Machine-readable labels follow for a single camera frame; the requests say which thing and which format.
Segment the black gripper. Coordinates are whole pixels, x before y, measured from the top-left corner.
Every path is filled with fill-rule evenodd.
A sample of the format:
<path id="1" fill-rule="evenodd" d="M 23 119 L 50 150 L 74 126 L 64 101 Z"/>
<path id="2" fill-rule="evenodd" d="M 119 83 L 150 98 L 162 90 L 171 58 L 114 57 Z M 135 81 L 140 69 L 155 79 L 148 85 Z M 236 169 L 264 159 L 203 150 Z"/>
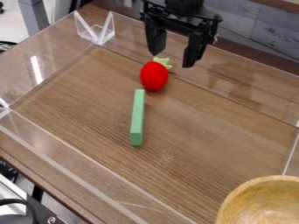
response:
<path id="1" fill-rule="evenodd" d="M 223 21 L 219 13 L 208 10 L 204 0 L 142 0 L 140 18 L 148 51 L 158 55 L 166 48 L 167 31 L 188 37 L 183 52 L 183 68 L 190 68 L 202 59 L 207 44 L 218 39 L 219 24 Z"/>

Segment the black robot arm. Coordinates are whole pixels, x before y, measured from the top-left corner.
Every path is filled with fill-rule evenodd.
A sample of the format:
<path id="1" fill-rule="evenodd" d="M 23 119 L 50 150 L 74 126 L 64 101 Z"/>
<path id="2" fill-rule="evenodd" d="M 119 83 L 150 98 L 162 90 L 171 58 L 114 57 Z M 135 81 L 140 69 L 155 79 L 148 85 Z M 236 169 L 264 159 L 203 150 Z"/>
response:
<path id="1" fill-rule="evenodd" d="M 142 0 L 140 19 L 144 22 L 146 41 L 155 56 L 166 48 L 167 32 L 188 38 L 183 50 L 182 67 L 190 68 L 202 59 L 208 45 L 216 42 L 220 14 L 204 7 L 204 0 Z"/>

